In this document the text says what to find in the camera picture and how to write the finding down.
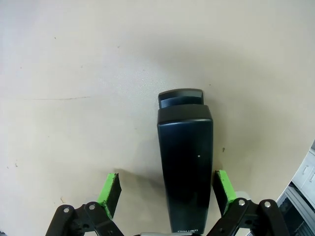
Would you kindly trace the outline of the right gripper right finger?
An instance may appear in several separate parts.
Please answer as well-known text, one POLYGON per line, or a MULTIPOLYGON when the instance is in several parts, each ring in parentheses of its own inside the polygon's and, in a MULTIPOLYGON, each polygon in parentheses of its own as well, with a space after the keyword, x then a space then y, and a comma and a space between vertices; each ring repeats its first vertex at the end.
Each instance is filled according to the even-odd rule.
POLYGON ((249 229, 253 236, 289 235, 277 203, 265 199, 256 204, 237 197, 226 171, 215 171, 213 190, 221 218, 209 231, 209 236, 234 236, 240 228, 249 229))

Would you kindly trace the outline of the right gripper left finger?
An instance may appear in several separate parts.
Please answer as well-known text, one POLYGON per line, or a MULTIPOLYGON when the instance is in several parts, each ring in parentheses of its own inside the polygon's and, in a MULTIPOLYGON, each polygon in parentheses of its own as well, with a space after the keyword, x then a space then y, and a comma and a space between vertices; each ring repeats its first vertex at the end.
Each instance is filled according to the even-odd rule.
POLYGON ((48 227, 48 235, 83 236, 94 232, 98 236, 121 236, 122 232, 113 221, 121 191, 119 175, 110 173, 97 201, 79 208, 59 206, 48 227))

